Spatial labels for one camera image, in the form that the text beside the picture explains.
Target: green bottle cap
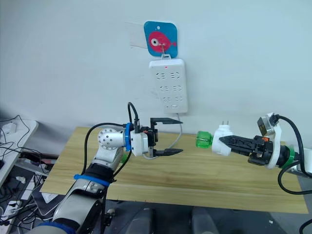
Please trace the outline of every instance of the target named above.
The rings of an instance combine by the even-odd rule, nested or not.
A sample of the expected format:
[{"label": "green bottle cap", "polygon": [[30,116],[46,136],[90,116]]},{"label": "green bottle cap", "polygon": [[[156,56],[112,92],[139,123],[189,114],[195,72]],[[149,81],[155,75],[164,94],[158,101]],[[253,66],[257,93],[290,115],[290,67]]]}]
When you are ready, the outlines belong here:
[{"label": "green bottle cap", "polygon": [[209,132],[199,131],[196,136],[196,147],[198,148],[209,148],[213,143],[213,135]]}]

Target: gray cable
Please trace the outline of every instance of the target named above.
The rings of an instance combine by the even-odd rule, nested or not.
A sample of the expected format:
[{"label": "gray cable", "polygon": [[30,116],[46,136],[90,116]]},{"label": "gray cable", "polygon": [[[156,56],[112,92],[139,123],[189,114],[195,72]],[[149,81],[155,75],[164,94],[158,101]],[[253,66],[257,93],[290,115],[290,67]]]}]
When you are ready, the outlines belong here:
[{"label": "gray cable", "polygon": [[[180,121],[180,116],[178,113],[176,114],[176,116],[177,116],[177,119]],[[170,148],[174,147],[174,145],[180,140],[181,136],[182,136],[182,124],[180,124],[179,136],[175,139],[175,141],[168,148],[170,149]]]}]

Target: sticker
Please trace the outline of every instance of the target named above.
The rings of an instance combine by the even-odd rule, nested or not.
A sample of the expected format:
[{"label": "sticker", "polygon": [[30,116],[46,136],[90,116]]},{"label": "sticker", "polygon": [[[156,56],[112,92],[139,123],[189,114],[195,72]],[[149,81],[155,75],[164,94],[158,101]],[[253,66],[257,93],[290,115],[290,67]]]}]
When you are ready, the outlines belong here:
[{"label": "sticker", "polygon": [[148,51],[151,55],[161,57],[169,54],[177,56],[177,29],[172,23],[147,21],[144,32]]}]

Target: white wall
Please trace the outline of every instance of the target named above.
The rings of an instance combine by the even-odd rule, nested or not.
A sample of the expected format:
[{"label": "white wall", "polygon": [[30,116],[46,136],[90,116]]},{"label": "white wall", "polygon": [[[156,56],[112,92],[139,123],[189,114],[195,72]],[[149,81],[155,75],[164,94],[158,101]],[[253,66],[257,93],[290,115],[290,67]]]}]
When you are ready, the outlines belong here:
[{"label": "white wall", "polygon": [[[257,119],[275,112],[312,147],[311,12],[308,0],[1,0],[0,111],[39,121],[29,146],[56,154],[76,126],[127,122],[128,101],[142,124],[165,116],[153,58],[129,46],[125,22],[170,21],[187,65],[185,132],[229,120],[234,133],[253,137]],[[295,142],[283,127],[283,140]]]}]

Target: floor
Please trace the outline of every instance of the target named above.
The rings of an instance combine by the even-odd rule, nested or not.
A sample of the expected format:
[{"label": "floor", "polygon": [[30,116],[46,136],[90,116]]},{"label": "floor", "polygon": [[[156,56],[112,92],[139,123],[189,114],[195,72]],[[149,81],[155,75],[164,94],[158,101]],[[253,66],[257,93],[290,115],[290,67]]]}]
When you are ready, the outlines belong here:
[{"label": "floor", "polygon": [[[10,177],[23,175],[27,178],[32,173],[14,167]],[[300,184],[303,189],[312,188],[312,180],[301,178]],[[23,185],[12,179],[8,185],[12,189],[17,188],[17,192],[13,194],[12,199],[20,196],[20,190]],[[312,208],[312,195],[305,196],[308,209]],[[5,201],[1,203],[3,208],[6,207]],[[116,202],[107,201],[107,209],[114,208],[116,217],[112,224],[105,231],[106,234],[124,234],[133,217],[143,208],[152,208],[155,210],[156,229],[155,234],[190,234],[190,215],[193,207],[182,205],[167,205],[158,203],[145,202]],[[300,225],[312,218],[310,214],[285,214],[285,213],[267,213],[253,211],[238,211],[229,209],[206,208],[213,218],[220,234],[294,234],[298,233]],[[17,234],[16,227],[12,227],[11,233]],[[305,233],[312,233],[312,227],[308,227]]]}]

